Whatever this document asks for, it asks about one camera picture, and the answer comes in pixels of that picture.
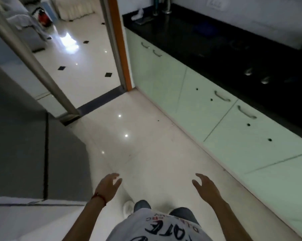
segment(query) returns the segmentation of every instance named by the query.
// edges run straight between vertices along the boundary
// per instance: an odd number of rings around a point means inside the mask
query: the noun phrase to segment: black granite countertop
[[[126,28],[302,137],[301,50],[175,4],[143,25],[134,14],[123,16]]]

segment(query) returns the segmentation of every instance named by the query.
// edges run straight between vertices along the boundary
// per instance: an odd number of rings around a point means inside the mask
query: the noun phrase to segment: drawer handle
[[[253,116],[253,115],[249,115],[248,113],[245,113],[242,109],[241,109],[241,106],[237,106],[239,111],[241,111],[243,114],[245,114],[247,117],[251,118],[251,119],[257,119],[256,116]]]
[[[225,99],[225,98],[221,97],[220,95],[218,95],[218,92],[217,92],[217,91],[214,91],[214,94],[215,94],[217,97],[219,97],[221,100],[223,100],[223,101],[227,101],[227,102],[230,102],[230,101],[231,101],[230,99]]]
[[[162,55],[158,55],[155,50],[153,50],[153,53],[156,54],[158,57],[161,57]]]
[[[142,45],[144,48],[147,48],[147,49],[150,48],[150,47],[145,46],[145,45],[143,44],[143,42],[141,42],[141,45]]]

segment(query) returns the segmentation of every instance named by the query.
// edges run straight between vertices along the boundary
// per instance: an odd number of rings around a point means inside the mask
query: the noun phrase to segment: marble floor
[[[47,48],[34,54],[76,108],[120,85],[102,23],[102,14],[96,13],[72,22],[59,20],[47,30],[52,37]]]
[[[124,189],[118,195],[122,202],[114,201],[117,209],[124,203],[123,191],[163,212],[188,207],[214,241],[223,241],[217,217],[191,182],[195,173],[202,173],[214,181],[253,240],[302,240],[136,89],[69,129],[87,144],[94,184],[111,170],[120,173]],[[121,218],[113,215],[114,226]],[[95,233],[100,225],[98,220]]]

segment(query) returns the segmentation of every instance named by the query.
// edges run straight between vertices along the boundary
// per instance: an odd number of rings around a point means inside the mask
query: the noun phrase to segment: hand
[[[202,186],[194,179],[192,180],[192,183],[196,187],[200,197],[205,202],[212,206],[215,202],[222,199],[218,188],[210,178],[199,173],[196,173],[196,176],[201,179]]]
[[[118,188],[122,183],[122,178],[119,178],[113,185],[113,180],[120,176],[118,173],[112,173],[106,175],[95,189],[95,193],[101,194],[106,202],[109,202],[115,196]]]

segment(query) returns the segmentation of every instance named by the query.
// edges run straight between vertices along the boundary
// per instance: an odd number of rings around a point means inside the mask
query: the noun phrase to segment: white t-shirt
[[[212,241],[193,222],[142,208],[110,233],[106,241]]]

